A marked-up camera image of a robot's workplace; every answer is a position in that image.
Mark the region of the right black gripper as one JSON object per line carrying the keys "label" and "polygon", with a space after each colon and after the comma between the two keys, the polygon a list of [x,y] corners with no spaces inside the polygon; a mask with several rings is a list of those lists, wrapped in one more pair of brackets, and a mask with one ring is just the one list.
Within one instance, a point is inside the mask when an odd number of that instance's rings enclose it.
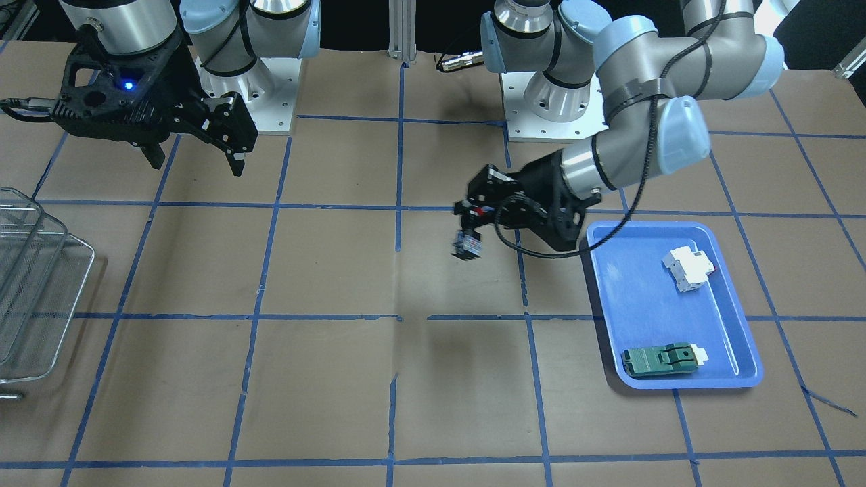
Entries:
{"label": "right black gripper", "polygon": [[136,145],[155,170],[165,163],[162,142],[193,135],[219,148],[232,175],[242,176],[256,124],[239,93],[207,96],[181,28],[130,55],[108,53],[94,27],[78,28],[77,37],[51,108],[55,123],[77,137]]}

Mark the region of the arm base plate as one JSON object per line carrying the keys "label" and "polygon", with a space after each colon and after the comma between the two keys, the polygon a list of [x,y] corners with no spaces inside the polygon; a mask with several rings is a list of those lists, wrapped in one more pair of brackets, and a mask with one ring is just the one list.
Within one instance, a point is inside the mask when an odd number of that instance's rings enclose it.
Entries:
{"label": "arm base plate", "polygon": [[596,75],[584,87],[567,89],[538,73],[500,75],[508,139],[569,143],[607,129]]}
{"label": "arm base plate", "polygon": [[303,61],[263,58],[241,75],[222,77],[198,68],[203,90],[211,97],[228,92],[244,97],[260,135],[289,135],[301,81]]}

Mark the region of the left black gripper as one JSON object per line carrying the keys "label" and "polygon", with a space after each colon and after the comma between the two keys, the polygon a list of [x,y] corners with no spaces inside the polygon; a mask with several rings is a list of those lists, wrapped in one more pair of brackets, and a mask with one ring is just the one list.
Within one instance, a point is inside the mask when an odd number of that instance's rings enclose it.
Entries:
{"label": "left black gripper", "polygon": [[507,230],[528,229],[557,252],[572,252],[587,208],[601,200],[598,189],[586,198],[572,193],[563,178],[561,153],[554,152],[512,173],[487,164],[468,182],[466,197],[455,202],[455,216]]}

